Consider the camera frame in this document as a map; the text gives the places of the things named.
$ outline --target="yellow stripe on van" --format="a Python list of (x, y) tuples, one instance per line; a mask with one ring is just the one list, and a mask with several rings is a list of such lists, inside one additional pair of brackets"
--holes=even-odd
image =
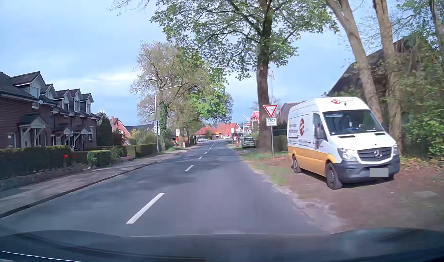
[(327, 160), (334, 164), (337, 163), (333, 155), (313, 149), (288, 146), (288, 153), (290, 158), (293, 158), (293, 155), (295, 155), (301, 168), (323, 176), (325, 176), (325, 163)]

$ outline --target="car hood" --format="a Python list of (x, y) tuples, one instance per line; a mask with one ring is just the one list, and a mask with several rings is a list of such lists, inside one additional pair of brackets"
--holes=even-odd
[(49, 230), (0, 237), (0, 258), (31, 255), (73, 261), (431, 261), (444, 256), (444, 232), (368, 229), (332, 235), (209, 234), (121, 237)]
[(354, 151), (378, 147), (391, 147), (396, 143), (387, 133), (379, 135), (382, 133), (384, 132), (346, 134), (331, 136), (330, 138), (339, 148), (346, 148)]

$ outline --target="mercedes-benz van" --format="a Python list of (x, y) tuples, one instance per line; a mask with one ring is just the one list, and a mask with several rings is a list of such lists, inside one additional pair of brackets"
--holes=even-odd
[(400, 171), (395, 140), (359, 98), (316, 98), (288, 114), (288, 153), (295, 173), (326, 177), (331, 189), (342, 183), (392, 180)]

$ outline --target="road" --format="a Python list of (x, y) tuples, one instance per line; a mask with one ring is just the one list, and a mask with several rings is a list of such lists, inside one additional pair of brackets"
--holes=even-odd
[(225, 140), (0, 219), (0, 230), (76, 229), (121, 236), (320, 233)]

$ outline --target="van windshield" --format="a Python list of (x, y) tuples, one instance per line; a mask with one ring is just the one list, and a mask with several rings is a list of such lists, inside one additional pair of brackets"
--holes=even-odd
[(342, 110), (324, 112), (331, 135), (383, 131), (370, 110)]

